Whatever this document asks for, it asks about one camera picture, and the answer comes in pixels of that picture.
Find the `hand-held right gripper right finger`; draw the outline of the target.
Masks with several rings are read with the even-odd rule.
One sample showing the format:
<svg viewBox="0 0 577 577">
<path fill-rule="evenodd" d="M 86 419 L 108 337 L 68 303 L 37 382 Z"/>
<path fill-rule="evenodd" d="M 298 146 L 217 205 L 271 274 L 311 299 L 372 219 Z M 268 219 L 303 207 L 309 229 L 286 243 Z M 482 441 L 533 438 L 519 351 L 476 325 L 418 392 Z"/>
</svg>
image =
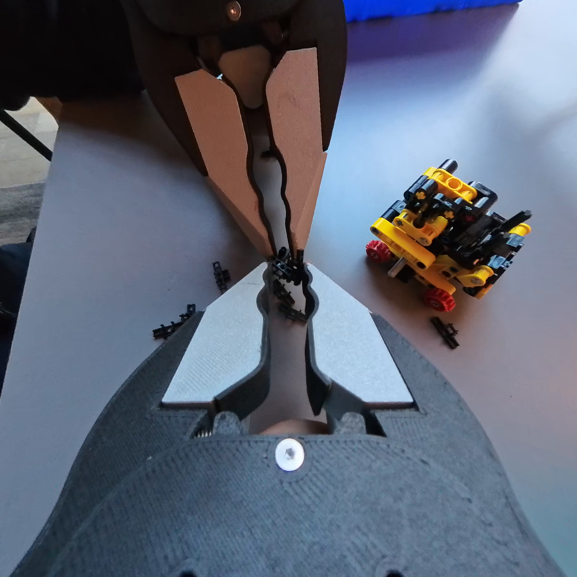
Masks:
<svg viewBox="0 0 577 577">
<path fill-rule="evenodd" d="M 306 265 L 309 314 L 307 394 L 315 415 L 367 415 L 409 408 L 414 399 L 371 311 L 311 264 Z"/>
</svg>

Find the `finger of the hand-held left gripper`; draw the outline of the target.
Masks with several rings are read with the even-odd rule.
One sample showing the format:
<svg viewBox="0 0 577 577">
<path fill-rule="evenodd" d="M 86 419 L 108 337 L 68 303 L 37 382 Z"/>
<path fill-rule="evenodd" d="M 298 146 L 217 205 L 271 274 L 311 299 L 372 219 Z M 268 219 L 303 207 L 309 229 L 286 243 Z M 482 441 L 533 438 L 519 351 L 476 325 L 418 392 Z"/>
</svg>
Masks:
<svg viewBox="0 0 577 577">
<path fill-rule="evenodd" d="M 275 253 L 263 198 L 252 173 L 253 150 L 234 88 L 199 69 L 175 78 L 191 128 L 220 201 L 257 251 Z"/>
<path fill-rule="evenodd" d="M 286 228 L 293 255 L 305 250 L 327 153 L 322 148 L 317 49 L 287 51 L 265 85 L 274 149 L 280 155 Z"/>
</svg>

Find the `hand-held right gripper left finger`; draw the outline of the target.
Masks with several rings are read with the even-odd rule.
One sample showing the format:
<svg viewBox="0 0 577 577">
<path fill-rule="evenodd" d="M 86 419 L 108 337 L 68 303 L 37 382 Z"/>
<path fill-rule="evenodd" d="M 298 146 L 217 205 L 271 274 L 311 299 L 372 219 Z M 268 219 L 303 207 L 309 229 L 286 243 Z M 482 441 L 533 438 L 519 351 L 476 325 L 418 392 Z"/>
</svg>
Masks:
<svg viewBox="0 0 577 577">
<path fill-rule="evenodd" d="M 267 270 L 268 263 L 258 265 L 206 308 L 162 406 L 244 420 L 263 403 L 270 390 Z"/>
</svg>

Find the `person's left forearm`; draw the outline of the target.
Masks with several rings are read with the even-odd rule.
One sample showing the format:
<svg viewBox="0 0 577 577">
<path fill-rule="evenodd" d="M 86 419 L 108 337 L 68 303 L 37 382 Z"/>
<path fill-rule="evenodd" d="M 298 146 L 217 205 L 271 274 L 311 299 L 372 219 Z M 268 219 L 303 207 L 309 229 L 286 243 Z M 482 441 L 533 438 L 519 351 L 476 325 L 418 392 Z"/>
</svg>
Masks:
<svg viewBox="0 0 577 577">
<path fill-rule="evenodd" d="M 1 108 L 143 89 L 119 1 L 1 1 Z"/>
</svg>

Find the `yellow black lego vehicle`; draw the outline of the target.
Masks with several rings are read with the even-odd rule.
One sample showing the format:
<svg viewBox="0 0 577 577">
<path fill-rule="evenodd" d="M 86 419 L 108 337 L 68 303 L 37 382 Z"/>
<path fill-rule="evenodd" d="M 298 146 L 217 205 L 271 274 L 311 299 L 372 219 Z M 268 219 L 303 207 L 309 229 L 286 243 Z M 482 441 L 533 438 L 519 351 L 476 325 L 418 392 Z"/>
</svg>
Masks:
<svg viewBox="0 0 577 577">
<path fill-rule="evenodd" d="M 425 286 L 424 303 L 451 312 L 458 286 L 482 299 L 511 266 L 531 232 L 532 213 L 506 219 L 494 212 L 497 194 L 455 175 L 457 161 L 430 167 L 371 226 L 366 245 L 373 263 L 391 266 L 388 276 Z"/>
</svg>

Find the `black metal leg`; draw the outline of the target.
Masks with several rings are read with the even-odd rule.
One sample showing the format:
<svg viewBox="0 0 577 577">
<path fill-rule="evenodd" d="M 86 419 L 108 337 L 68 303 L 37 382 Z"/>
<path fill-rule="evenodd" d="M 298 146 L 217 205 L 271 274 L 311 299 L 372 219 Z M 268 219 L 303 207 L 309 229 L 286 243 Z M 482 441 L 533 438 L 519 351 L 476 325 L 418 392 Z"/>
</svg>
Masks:
<svg viewBox="0 0 577 577">
<path fill-rule="evenodd" d="M 34 150 L 36 150 L 40 155 L 42 155 L 47 161 L 52 161 L 53 152 L 40 140 L 38 140 L 30 131 L 22 126 L 16 119 L 8 114 L 8 112 L 3 108 L 1 108 L 1 122 L 19 138 L 21 138 Z"/>
</svg>

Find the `bright blue object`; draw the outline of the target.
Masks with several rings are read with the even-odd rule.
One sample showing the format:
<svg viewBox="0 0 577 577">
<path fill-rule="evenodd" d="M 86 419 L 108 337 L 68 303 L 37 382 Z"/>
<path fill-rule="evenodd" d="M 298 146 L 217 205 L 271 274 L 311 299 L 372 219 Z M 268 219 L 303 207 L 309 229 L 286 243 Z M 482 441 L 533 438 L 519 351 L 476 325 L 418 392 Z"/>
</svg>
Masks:
<svg viewBox="0 0 577 577">
<path fill-rule="evenodd" d="M 513 5 L 520 1 L 344 1 L 343 3 L 347 22 L 354 23 L 378 18 Z"/>
</svg>

